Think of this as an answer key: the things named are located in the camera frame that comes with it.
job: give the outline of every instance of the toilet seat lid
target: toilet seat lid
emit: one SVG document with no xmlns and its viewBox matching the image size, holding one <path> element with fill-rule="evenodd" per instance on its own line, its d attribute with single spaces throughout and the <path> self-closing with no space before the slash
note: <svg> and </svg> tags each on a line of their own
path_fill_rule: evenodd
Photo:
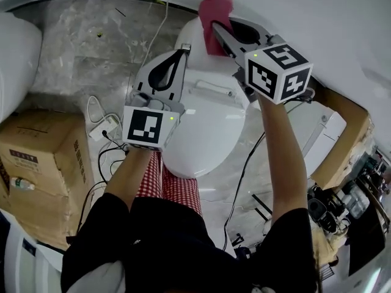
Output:
<svg viewBox="0 0 391 293">
<path fill-rule="evenodd" d="M 236 102 L 239 101 L 236 104 L 219 99 L 218 94 L 208 90 L 205 82 L 202 82 L 202 89 L 197 89 L 195 80 L 198 76 L 190 74 L 186 71 L 181 99 L 186 113 L 182 115 L 180 125 L 163 152 L 165 166 L 181 178 L 200 177 L 224 161 L 239 139 L 249 105 L 233 77 L 195 72 L 202 75 L 205 81 L 231 88 L 235 92 Z"/>
</svg>

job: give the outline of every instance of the power strip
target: power strip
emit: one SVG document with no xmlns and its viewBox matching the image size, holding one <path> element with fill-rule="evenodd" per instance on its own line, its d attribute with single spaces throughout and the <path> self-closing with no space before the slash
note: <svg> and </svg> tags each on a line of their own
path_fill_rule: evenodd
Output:
<svg viewBox="0 0 391 293">
<path fill-rule="evenodd" d="M 95 141 L 99 141 L 103 138 L 102 132 L 104 130 L 107 131 L 107 133 L 110 133 L 113 131 L 117 126 L 119 125 L 119 122 L 115 119 L 113 115 L 109 115 L 106 117 L 104 121 L 102 121 L 100 124 L 96 125 L 96 127 L 92 128 L 92 130 L 89 133 L 89 136 L 93 138 Z"/>
</svg>

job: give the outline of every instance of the marble floor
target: marble floor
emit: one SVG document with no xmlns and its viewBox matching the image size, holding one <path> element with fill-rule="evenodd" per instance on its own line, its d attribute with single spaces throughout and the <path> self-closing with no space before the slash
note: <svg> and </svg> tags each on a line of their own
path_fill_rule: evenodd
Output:
<svg viewBox="0 0 391 293">
<path fill-rule="evenodd" d="M 20 109 L 37 107 L 82 112 L 86 116 L 87 100 L 95 95 L 106 113 L 121 116 L 128 86 L 133 84 L 164 12 L 161 4 L 137 0 L 52 0 L 14 11 L 15 16 L 34 23 L 43 32 L 37 76 Z M 150 57 L 173 49 L 181 28 L 195 17 L 193 13 L 170 7 Z M 92 120 L 101 118 L 93 101 L 90 114 Z M 209 218 L 211 227 L 222 227 L 230 212 L 244 162 L 263 132 L 260 115 L 253 107 L 247 110 L 243 133 L 232 153 L 218 168 L 199 178 L 203 214 Z M 94 127 L 87 117 L 86 126 L 88 131 Z M 98 152 L 105 143 L 89 139 L 96 182 L 100 181 Z M 123 155 L 114 152 L 104 162 L 103 173 L 107 178 L 111 162 Z M 240 233 L 245 239 L 242 245 L 250 247 L 263 240 L 265 222 L 254 208 L 269 217 L 252 194 L 257 194 L 271 208 L 272 189 L 264 143 L 249 162 L 227 229 L 231 240 Z"/>
</svg>

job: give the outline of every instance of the red checkered pants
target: red checkered pants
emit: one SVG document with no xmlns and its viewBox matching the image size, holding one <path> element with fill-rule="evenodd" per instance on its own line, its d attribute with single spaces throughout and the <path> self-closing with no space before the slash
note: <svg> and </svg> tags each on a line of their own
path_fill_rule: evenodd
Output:
<svg viewBox="0 0 391 293">
<path fill-rule="evenodd" d="M 165 198 L 186 205 L 202 215 L 197 180 L 178 178 L 163 165 L 160 182 L 160 162 L 160 153 L 154 152 L 136 196 Z"/>
</svg>

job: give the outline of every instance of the white toilet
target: white toilet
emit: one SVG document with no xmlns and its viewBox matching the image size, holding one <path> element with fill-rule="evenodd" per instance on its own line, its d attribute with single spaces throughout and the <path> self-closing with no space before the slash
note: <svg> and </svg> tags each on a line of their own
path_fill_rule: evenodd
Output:
<svg viewBox="0 0 391 293">
<path fill-rule="evenodd" d="M 175 49 L 190 44 L 181 103 L 186 113 L 163 152 L 175 176 L 196 178 L 220 165 L 243 130 L 249 100 L 232 75 L 238 66 L 230 57 L 206 53 L 199 18 L 182 29 Z"/>
<path fill-rule="evenodd" d="M 33 24 L 0 13 L 0 122 L 22 102 L 34 82 L 42 33 Z"/>
</svg>

